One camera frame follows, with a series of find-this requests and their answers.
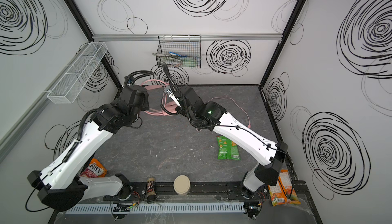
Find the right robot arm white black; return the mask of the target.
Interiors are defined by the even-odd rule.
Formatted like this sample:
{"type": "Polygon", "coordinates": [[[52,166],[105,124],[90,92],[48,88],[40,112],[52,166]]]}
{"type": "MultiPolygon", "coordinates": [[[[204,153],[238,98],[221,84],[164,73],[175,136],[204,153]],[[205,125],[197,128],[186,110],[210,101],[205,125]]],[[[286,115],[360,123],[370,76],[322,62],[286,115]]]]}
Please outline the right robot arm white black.
{"type": "Polygon", "coordinates": [[[239,122],[224,107],[214,101],[205,103],[189,86],[178,86],[167,64],[162,65],[171,90],[170,97],[177,104],[176,115],[183,115],[198,130],[210,130],[235,142],[247,151],[257,165],[242,181],[244,191],[253,194],[261,186],[282,186],[280,173],[287,159],[288,145],[268,140],[239,122]]]}

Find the green snack bag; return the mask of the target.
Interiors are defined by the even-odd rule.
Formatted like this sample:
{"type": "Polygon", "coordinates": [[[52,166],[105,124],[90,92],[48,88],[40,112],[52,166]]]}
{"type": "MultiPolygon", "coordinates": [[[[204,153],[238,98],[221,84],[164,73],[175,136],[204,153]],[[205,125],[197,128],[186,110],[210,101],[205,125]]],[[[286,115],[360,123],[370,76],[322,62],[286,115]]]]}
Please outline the green snack bag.
{"type": "Polygon", "coordinates": [[[235,142],[224,136],[217,136],[218,160],[240,160],[238,146],[235,142]]]}

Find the beige round lid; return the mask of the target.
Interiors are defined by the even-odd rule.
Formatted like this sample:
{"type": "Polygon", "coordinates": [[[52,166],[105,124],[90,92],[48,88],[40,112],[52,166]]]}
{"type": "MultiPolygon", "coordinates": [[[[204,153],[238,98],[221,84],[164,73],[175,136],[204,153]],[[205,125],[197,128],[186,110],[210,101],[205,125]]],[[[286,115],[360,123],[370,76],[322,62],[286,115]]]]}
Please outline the beige round lid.
{"type": "Polygon", "coordinates": [[[186,196],[190,192],[190,179],[185,175],[177,176],[173,183],[173,188],[177,195],[186,196]]]}

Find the orange white snack bag left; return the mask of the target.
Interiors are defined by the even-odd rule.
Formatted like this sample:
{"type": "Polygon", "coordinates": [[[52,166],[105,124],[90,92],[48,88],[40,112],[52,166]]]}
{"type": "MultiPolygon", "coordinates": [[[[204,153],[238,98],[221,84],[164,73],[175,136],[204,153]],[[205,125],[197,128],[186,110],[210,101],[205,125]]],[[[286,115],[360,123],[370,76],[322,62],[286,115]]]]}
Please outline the orange white snack bag left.
{"type": "Polygon", "coordinates": [[[107,169],[104,165],[96,158],[93,158],[89,165],[80,173],[80,177],[104,178],[106,174],[107,169]]]}

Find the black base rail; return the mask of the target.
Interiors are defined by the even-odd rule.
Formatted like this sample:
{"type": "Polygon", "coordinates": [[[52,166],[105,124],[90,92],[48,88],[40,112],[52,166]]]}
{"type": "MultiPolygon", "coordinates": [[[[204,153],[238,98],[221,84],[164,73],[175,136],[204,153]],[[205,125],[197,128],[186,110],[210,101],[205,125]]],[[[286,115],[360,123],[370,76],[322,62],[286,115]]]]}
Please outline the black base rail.
{"type": "MultiPolygon", "coordinates": [[[[147,183],[131,183],[133,190],[127,200],[123,203],[146,202],[147,201],[147,183]]],[[[163,201],[172,196],[179,196],[174,190],[173,182],[155,182],[156,200],[163,201]]],[[[188,196],[207,195],[212,196],[219,201],[238,200],[240,202],[257,202],[266,199],[264,196],[264,187],[260,187],[253,195],[245,193],[241,182],[192,182],[188,196]]]]}

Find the small brown bottle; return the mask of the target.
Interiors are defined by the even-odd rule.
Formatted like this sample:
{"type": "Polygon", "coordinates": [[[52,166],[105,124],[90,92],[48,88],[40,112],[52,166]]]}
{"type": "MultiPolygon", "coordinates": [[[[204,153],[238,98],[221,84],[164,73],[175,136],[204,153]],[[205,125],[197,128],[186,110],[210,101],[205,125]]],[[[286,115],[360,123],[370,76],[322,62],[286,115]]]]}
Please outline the small brown bottle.
{"type": "Polygon", "coordinates": [[[151,204],[156,201],[155,178],[154,177],[148,178],[146,194],[147,194],[147,203],[148,204],[151,204]]]}

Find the pink headphones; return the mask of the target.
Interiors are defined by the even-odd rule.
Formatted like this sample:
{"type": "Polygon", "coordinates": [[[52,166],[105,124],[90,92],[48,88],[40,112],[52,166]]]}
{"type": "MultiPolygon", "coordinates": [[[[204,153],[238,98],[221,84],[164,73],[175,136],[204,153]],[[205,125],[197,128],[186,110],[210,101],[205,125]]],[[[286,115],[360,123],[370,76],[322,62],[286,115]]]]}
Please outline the pink headphones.
{"type": "Polygon", "coordinates": [[[171,93],[168,94],[169,83],[158,80],[149,79],[140,84],[149,92],[152,97],[149,98],[150,108],[145,111],[146,114],[152,116],[170,116],[176,113],[177,103],[171,100],[171,93]]]}

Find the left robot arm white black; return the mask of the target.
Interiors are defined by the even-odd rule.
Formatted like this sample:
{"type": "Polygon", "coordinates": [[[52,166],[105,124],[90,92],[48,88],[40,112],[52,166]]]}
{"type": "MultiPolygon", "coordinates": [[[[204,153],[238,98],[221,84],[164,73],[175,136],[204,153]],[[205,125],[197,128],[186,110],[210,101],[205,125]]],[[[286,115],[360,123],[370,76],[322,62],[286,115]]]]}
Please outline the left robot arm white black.
{"type": "Polygon", "coordinates": [[[118,98],[88,111],[81,119],[76,139],[49,166],[28,175],[28,181],[47,208],[62,212],[79,202],[101,196],[127,200],[132,186],[123,174],[108,178],[78,175],[95,152],[122,127],[134,128],[140,113],[149,109],[148,91],[135,82],[152,75],[151,71],[135,71],[125,77],[118,98]]]}

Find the orange snack bag right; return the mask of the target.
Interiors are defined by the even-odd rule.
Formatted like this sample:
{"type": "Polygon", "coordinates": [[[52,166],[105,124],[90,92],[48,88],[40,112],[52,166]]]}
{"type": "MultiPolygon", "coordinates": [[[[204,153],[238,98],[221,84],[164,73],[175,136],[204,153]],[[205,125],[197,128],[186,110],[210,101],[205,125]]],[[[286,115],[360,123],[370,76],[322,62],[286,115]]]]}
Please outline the orange snack bag right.
{"type": "Polygon", "coordinates": [[[300,205],[301,202],[293,189],[288,169],[282,169],[277,184],[268,185],[268,192],[271,197],[272,206],[294,204],[300,205]]]}

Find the clear plastic wall shelf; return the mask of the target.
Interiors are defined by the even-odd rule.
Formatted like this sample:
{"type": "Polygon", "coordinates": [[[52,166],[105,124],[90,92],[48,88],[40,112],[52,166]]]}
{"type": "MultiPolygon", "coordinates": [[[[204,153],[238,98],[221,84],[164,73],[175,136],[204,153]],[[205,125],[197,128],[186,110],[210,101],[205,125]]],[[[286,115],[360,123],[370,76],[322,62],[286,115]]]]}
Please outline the clear plastic wall shelf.
{"type": "Polygon", "coordinates": [[[104,42],[84,44],[67,66],[65,73],[49,90],[47,99],[54,104],[74,103],[107,51],[104,42]]]}

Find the green item in basket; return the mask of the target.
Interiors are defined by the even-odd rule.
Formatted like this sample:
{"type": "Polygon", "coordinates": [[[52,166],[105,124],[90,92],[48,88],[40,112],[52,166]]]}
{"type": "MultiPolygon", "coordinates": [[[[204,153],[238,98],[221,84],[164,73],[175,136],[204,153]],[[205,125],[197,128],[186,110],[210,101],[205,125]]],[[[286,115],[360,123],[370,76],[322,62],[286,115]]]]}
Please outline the green item in basket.
{"type": "Polygon", "coordinates": [[[194,68],[198,66],[198,59],[195,57],[181,57],[180,61],[184,68],[194,68]]]}

